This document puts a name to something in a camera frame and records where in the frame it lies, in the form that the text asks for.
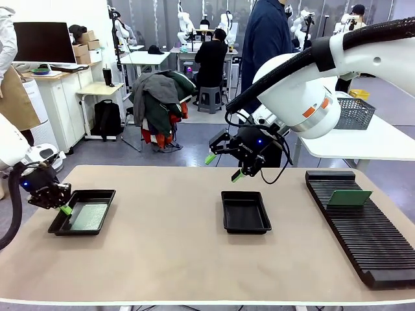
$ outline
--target black rack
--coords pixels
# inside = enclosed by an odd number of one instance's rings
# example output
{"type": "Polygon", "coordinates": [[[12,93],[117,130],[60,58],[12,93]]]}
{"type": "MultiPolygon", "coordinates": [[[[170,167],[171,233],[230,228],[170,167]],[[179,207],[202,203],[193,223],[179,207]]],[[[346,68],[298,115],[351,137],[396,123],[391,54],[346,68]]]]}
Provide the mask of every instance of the black rack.
{"type": "Polygon", "coordinates": [[[372,200],[362,207],[327,206],[334,190],[362,190],[353,172],[307,171],[305,180],[364,284],[415,286],[415,250],[372,200]]]}

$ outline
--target monitor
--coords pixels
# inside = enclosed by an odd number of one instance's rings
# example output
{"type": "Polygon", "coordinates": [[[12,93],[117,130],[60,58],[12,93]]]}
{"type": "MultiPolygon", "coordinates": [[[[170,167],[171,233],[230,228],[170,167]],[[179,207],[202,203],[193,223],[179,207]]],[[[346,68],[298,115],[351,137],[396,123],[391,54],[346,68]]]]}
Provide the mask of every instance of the monitor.
{"type": "Polygon", "coordinates": [[[18,39],[15,62],[65,65],[77,63],[66,23],[14,23],[18,39]]]}

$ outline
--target white cabinet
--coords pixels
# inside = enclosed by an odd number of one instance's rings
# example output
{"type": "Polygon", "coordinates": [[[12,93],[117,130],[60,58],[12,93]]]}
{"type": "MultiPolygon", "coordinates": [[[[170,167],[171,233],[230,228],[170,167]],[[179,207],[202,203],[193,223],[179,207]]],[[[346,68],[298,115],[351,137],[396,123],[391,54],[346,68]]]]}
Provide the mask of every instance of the white cabinet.
{"type": "Polygon", "coordinates": [[[76,92],[92,83],[91,69],[61,78],[36,79],[58,143],[67,153],[85,136],[82,106],[76,92]]]}

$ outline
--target clothes pile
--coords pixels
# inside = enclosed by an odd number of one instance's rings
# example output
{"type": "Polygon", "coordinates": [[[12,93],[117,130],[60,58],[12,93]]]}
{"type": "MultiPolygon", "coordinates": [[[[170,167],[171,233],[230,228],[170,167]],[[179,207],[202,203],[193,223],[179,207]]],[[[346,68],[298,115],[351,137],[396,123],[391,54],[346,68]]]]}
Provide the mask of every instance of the clothes pile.
{"type": "Polygon", "coordinates": [[[196,94],[196,86],[176,71],[143,73],[132,87],[134,123],[141,127],[147,144],[157,152],[182,149],[176,140],[177,123],[187,119],[187,102],[196,94]]]}

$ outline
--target cardboard box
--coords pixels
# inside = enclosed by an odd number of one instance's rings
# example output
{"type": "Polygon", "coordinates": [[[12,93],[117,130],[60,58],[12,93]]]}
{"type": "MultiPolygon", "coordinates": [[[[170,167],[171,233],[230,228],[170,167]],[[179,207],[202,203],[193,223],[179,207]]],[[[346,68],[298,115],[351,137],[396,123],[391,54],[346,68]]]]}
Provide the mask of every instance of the cardboard box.
{"type": "Polygon", "coordinates": [[[88,49],[90,51],[101,48],[101,44],[99,43],[99,40],[87,41],[85,42],[85,44],[88,44],[88,49]]]}
{"type": "Polygon", "coordinates": [[[82,34],[82,37],[80,38],[80,41],[82,43],[88,42],[88,41],[94,41],[94,40],[96,40],[96,37],[95,37],[95,35],[94,35],[94,33],[93,33],[92,30],[83,33],[82,34]]]}
{"type": "Polygon", "coordinates": [[[101,49],[93,50],[89,52],[89,57],[91,58],[91,63],[97,63],[102,60],[102,51],[101,49]]]}
{"type": "Polygon", "coordinates": [[[79,65],[89,65],[91,63],[91,57],[88,54],[77,56],[75,57],[77,59],[77,64],[79,65]]]}
{"type": "Polygon", "coordinates": [[[82,56],[88,54],[88,46],[86,44],[77,44],[73,46],[75,56],[82,56]]]}

